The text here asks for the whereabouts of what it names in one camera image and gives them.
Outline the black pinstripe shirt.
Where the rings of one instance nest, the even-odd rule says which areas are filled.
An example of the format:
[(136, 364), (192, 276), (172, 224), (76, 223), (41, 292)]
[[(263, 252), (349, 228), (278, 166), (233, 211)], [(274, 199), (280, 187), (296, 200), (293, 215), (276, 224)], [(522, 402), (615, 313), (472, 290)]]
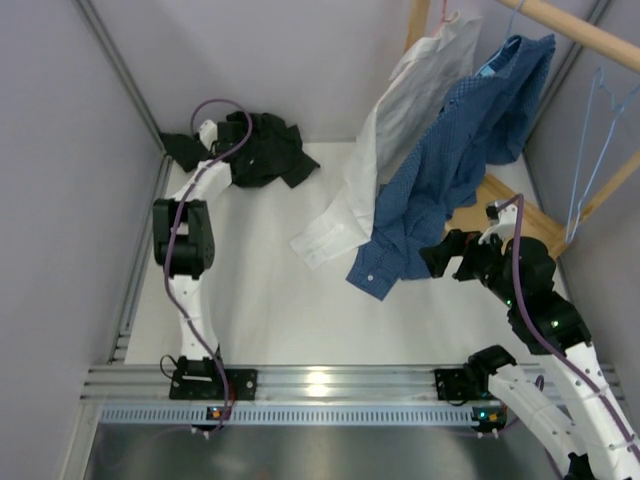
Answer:
[(280, 178), (293, 189), (320, 168), (303, 150), (297, 125), (270, 113), (245, 116), (236, 111), (222, 122), (240, 123), (240, 143), (226, 153), (212, 153), (196, 134), (162, 133), (166, 152), (183, 171), (196, 170), (199, 163), (219, 156), (230, 165), (232, 182), (241, 188), (260, 188)]

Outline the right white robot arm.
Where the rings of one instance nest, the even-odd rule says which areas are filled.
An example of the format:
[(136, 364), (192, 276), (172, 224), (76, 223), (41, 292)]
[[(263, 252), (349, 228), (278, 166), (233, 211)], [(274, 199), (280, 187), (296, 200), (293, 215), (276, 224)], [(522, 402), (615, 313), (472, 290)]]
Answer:
[(438, 397), (455, 406), (495, 399), (515, 414), (544, 446), (565, 479), (636, 479), (639, 437), (611, 391), (591, 333), (576, 307), (554, 289), (556, 263), (531, 237), (503, 242), (478, 231), (450, 231), (420, 256), (434, 278), (458, 257), (455, 280), (477, 280), (507, 308), (507, 321), (561, 402), (544, 395), (516, 359), (493, 345), (460, 367), (435, 373)]

